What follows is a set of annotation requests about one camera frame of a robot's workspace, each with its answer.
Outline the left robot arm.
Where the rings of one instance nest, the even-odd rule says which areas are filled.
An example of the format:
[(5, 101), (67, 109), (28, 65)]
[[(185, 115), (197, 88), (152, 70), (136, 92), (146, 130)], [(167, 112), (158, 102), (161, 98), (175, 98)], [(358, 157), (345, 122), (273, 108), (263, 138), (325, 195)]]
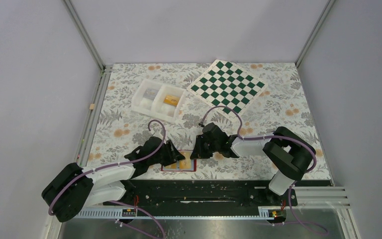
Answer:
[(161, 138), (152, 136), (120, 161), (97, 168), (68, 164), (45, 187), (41, 197), (52, 216), (67, 222), (84, 207), (117, 200), (130, 204), (134, 192), (123, 181), (145, 174), (152, 165), (169, 166), (184, 159), (171, 140), (162, 142)]

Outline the red leather card holder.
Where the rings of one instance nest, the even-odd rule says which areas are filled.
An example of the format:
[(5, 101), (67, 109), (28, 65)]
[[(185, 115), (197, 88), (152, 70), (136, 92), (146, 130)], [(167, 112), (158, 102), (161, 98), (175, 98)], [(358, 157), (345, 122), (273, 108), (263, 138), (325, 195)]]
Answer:
[(195, 172), (197, 169), (197, 163), (195, 159), (191, 159), (192, 150), (180, 150), (179, 151), (185, 158), (174, 164), (168, 166), (162, 166), (161, 171), (165, 172)]

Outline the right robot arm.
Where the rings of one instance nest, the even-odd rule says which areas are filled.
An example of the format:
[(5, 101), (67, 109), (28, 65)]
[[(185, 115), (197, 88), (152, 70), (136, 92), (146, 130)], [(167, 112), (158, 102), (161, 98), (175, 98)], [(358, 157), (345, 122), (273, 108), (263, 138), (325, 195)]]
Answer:
[(314, 148), (284, 126), (268, 135), (241, 137), (227, 135), (217, 125), (207, 124), (196, 136), (190, 158), (208, 159), (215, 153), (225, 158), (268, 157), (278, 169), (265, 192), (267, 202), (272, 205), (282, 202), (289, 187), (316, 165)]

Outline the orange card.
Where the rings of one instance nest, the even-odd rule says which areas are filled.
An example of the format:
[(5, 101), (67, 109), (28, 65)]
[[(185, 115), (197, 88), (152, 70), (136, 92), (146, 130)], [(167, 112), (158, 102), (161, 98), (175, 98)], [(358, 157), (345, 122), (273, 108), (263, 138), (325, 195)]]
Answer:
[(184, 159), (174, 164), (163, 166), (163, 171), (194, 171), (194, 161), (190, 159)]

